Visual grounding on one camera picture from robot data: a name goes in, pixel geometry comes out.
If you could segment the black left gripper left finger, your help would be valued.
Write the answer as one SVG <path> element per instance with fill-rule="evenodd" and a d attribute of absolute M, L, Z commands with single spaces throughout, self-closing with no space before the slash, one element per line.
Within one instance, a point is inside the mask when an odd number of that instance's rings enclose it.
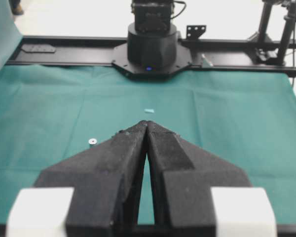
<path fill-rule="evenodd" d="M 113 229 L 137 223 L 147 125 L 140 121 L 41 171 L 35 187 L 74 188 L 68 229 Z"/>

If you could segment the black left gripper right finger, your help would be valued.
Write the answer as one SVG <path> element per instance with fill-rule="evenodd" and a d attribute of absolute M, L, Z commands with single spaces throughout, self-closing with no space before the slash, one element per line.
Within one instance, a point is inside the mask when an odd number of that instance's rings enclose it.
<path fill-rule="evenodd" d="M 251 187 L 240 167 L 148 121 L 154 217 L 170 228 L 213 228 L 211 187 Z"/>

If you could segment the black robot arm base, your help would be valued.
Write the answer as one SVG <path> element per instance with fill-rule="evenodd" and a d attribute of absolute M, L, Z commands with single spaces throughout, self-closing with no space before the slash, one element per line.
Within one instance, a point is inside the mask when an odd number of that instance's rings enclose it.
<path fill-rule="evenodd" d="M 172 20 L 182 0 L 133 0 L 134 22 L 128 26 L 127 41 L 113 49 L 112 65 L 126 75 L 162 77 L 192 65 L 190 49 L 179 43 Z"/>

